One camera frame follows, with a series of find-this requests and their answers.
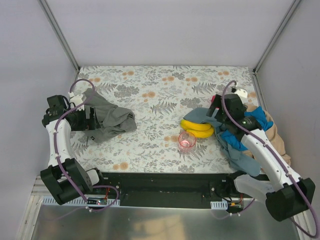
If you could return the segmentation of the left aluminium frame post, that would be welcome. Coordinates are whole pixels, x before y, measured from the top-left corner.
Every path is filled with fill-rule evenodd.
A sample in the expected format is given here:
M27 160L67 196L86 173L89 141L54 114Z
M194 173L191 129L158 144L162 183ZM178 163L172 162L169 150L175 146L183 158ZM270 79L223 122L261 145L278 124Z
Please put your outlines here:
M47 0L38 0L37 1L41 7L41 9L43 10L44 12L44 15L46 16L51 28L53 29L53 32L57 38L57 40L59 41L62 49L64 50L67 58L69 59L71 65L73 66L73 68L75 69L75 71L77 73L79 73L81 67L80 65L78 64L77 60L76 60L76 57L48 3Z

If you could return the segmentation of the beige cloth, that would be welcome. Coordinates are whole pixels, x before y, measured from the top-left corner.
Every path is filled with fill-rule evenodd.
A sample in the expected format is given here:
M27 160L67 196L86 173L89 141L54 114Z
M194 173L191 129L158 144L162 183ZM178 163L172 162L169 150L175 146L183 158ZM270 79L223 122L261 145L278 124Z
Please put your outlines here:
M291 165L291 157L286 153L285 143L281 136L278 133L277 125L274 122L272 116L265 110L263 110L260 106L256 106L253 104L249 104L247 108L247 112L253 112L258 109L258 113L264 112L265 118L267 122L273 122L272 126L265 130L265 134L275 148L275 150L281 155L283 160L290 166ZM244 164L244 166L239 166L239 169L253 177L258 176L262 169L261 165L256 161L255 156L252 154L250 150L242 151L245 155L244 159L238 161L238 163Z

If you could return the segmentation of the bright blue cloth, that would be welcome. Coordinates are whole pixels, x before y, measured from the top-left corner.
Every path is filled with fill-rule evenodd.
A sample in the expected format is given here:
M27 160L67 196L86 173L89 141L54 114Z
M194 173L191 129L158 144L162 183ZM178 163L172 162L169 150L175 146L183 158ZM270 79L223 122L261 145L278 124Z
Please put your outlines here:
M271 127L274 127L275 124L271 120L267 120L267 115L263 111L262 107L259 106L256 109L252 111L246 111L244 113L245 117L252 116L254 117L257 122L262 126L262 129L266 132L267 130L271 129ZM227 142L229 145L231 145L232 148L238 150L238 151L246 151L248 150L229 130L225 130L221 134L221 138Z

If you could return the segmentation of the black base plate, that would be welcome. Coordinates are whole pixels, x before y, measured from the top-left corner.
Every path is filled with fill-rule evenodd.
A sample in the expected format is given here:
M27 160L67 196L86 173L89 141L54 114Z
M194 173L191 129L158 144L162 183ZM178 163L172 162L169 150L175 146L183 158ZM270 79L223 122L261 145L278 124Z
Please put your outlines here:
M119 192L122 207L209 209L211 202L249 199L236 192L234 173L119 173L104 172L102 186Z

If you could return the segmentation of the aluminium frame post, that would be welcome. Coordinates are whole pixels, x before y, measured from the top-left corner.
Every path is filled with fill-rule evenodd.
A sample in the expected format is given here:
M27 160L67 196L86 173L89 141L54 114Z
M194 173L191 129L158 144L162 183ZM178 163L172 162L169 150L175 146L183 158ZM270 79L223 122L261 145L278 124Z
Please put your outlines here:
M41 9L43 10L44 12L44 15L46 16L51 28L53 29L53 32L57 38L57 40L59 41L62 49L64 50L67 58L69 59L71 65L73 66L73 68L75 69L75 71L77 73L79 73L81 67L80 65L78 64L77 60L76 60L76 57L48 3L47 0L38 0L37 1L41 7Z
M272 35L270 41L268 42L265 50L263 51L261 57L259 58L257 64L255 67L252 69L253 74L256 75L259 70L261 69L263 63L265 62L266 58L270 54L271 50L274 48L276 45L278 39L281 37L281 35L284 33L287 25L291 21L292 17L296 13L297 9L301 5L303 1L302 0L293 0L292 3L290 4L288 10L284 14L282 20L280 21L278 27L276 28L274 34Z

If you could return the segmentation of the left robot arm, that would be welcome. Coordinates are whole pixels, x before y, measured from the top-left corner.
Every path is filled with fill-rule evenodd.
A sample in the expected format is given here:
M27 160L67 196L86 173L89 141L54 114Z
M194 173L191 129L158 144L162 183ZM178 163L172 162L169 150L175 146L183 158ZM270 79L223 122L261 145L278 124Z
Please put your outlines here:
M59 205L85 198L103 178L97 168L84 170L72 152L71 132L100 127L95 109L85 108L87 100L84 94L73 93L69 93L69 98L63 95L47 98L49 107L42 125L48 132L50 154L48 167L40 172L40 177Z

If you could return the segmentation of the light blue cloth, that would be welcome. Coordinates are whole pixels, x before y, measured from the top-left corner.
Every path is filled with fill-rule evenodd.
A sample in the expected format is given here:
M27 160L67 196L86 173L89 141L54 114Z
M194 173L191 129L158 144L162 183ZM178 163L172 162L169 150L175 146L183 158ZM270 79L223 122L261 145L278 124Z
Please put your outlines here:
M233 148L222 138L227 128L221 122L218 122L213 116L207 116L208 109L204 107L197 107L186 114L183 119L196 124L209 123L213 126L214 135L220 145L220 150L227 157L229 165L236 171L242 171L246 174L256 177L260 174L261 165L252 157Z

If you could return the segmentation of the right aluminium frame post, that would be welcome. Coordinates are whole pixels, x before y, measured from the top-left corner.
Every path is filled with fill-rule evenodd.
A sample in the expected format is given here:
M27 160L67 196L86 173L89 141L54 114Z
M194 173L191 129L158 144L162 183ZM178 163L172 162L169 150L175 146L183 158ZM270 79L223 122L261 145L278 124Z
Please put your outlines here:
M265 50L263 51L261 57L259 58L257 64L255 67L252 69L253 74L256 75L259 70L261 69L263 63L265 62L266 58L270 54L271 50L274 48L276 45L278 39L281 37L281 35L284 33L287 25L291 21L292 17L296 13L297 9L301 5L303 1L302 0L293 0L292 3L290 4L288 10L284 14L282 20L280 21L278 27L276 28L274 34L272 35L270 41L268 42Z

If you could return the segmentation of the floral tablecloth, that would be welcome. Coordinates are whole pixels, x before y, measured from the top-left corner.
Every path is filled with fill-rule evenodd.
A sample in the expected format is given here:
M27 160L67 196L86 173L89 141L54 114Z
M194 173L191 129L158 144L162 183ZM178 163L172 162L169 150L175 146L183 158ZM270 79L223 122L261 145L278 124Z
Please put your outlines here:
M88 170L145 173L232 173L257 175L259 164L239 152L229 153L212 135L197 139L189 151L179 149L180 122L196 108L208 108L232 80L257 105L251 74L243 66L84 66L77 94L94 87L108 102L134 113L136 130L96 143L86 132L72 132L71 149Z

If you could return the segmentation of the yellow banana bunch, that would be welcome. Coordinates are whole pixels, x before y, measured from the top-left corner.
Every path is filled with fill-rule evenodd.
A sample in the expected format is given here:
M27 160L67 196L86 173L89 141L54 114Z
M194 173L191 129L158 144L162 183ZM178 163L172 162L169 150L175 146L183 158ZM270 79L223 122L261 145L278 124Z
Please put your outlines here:
M180 126L189 133L192 133L196 138L209 138L215 130L209 123L194 123L185 119L180 121Z

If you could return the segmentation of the pink plastic cup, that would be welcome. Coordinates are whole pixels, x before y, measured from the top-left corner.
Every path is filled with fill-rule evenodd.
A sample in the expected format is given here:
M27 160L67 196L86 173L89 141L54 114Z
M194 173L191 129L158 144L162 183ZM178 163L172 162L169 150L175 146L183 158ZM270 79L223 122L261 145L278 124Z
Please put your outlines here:
M181 152L188 152L196 145L197 138L191 132L183 131L178 136L178 149Z

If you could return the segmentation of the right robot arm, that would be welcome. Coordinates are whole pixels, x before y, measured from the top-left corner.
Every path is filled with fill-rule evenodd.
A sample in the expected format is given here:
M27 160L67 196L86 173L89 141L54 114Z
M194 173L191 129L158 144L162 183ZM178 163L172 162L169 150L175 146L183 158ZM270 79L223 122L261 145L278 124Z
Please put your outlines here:
M223 124L253 154L270 181L267 184L242 173L233 180L235 189L263 202L278 222L311 209L315 183L303 179L283 160L257 119L245 115L246 110L237 94L217 94L206 114Z

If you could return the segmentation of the grey cloth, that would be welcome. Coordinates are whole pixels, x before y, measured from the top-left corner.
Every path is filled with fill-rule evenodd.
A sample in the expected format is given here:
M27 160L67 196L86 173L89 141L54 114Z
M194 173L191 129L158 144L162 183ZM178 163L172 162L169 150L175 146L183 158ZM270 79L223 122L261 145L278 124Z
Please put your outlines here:
M86 130L84 134L95 143L100 144L120 134L133 132L137 129L135 114L130 109L108 102L91 88L88 88L83 95L87 98L93 96L85 104L85 107L95 108L100 128Z

